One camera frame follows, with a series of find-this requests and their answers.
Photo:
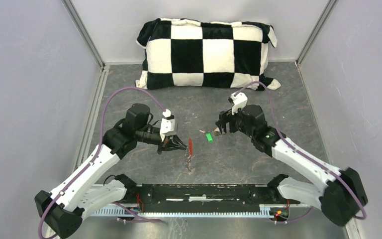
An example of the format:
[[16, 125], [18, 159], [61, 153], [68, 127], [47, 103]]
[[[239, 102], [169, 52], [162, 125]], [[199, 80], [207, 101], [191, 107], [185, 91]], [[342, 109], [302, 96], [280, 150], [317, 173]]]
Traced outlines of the green key tag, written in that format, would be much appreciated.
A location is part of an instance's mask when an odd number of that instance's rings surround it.
[[209, 131], [199, 130], [199, 132], [204, 133], [208, 142], [213, 142], [213, 136]]

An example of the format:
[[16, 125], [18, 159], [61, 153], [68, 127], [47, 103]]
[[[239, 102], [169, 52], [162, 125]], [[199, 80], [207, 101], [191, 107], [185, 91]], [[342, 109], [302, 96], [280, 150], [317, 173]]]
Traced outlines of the red key tag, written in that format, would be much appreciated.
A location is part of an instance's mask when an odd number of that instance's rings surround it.
[[189, 151], [189, 156], [193, 156], [193, 142], [192, 139], [188, 139], [188, 151]]

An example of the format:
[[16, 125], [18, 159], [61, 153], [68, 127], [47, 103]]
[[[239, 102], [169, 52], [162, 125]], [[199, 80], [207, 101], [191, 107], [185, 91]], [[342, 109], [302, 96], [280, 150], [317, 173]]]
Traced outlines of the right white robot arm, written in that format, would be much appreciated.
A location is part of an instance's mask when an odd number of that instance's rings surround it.
[[247, 105], [237, 112], [221, 111], [216, 126], [221, 133], [237, 131], [250, 137], [254, 147], [290, 166], [309, 182], [279, 176], [271, 181], [267, 195], [271, 202], [296, 200], [320, 209], [337, 226], [345, 226], [351, 219], [366, 218], [368, 198], [359, 173], [351, 167], [342, 170], [330, 165], [297, 146], [284, 133], [268, 125], [259, 105]]

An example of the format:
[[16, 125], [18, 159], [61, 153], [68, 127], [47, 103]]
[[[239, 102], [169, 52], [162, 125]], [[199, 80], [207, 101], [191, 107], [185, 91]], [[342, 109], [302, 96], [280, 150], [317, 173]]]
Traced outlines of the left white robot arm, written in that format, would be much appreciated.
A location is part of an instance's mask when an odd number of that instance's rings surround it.
[[39, 214], [39, 237], [46, 224], [54, 236], [69, 238], [82, 222], [95, 211], [122, 200], [130, 203], [136, 198], [136, 189], [126, 182], [126, 177], [108, 183], [88, 195], [88, 190], [107, 170], [117, 164], [137, 143], [156, 145], [162, 151], [186, 150], [187, 146], [177, 136], [174, 115], [165, 110], [159, 127], [150, 124], [153, 115], [145, 104], [133, 104], [112, 128], [101, 137], [90, 156], [60, 185], [50, 192], [39, 191], [34, 197]]

